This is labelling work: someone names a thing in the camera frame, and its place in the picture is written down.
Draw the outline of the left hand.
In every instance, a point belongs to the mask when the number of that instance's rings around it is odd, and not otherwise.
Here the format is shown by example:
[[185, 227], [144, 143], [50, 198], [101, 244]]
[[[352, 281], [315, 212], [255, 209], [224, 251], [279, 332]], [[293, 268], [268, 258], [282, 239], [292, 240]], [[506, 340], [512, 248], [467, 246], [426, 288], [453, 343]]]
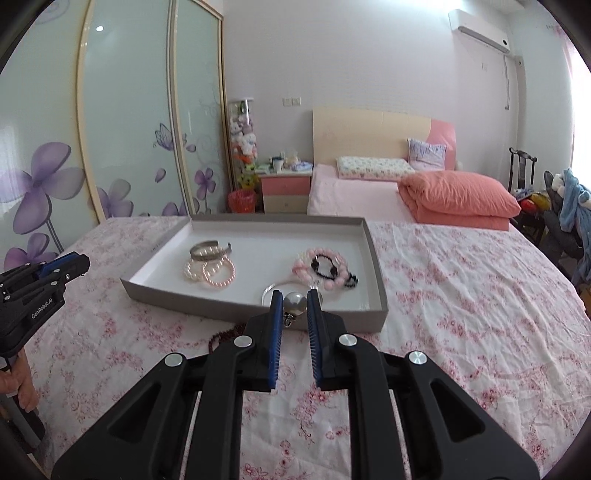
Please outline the left hand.
[[37, 408], [39, 395], [33, 385], [31, 369], [24, 349], [17, 354], [11, 370], [1, 372], [0, 390], [5, 395], [16, 394], [20, 407], [26, 412]]

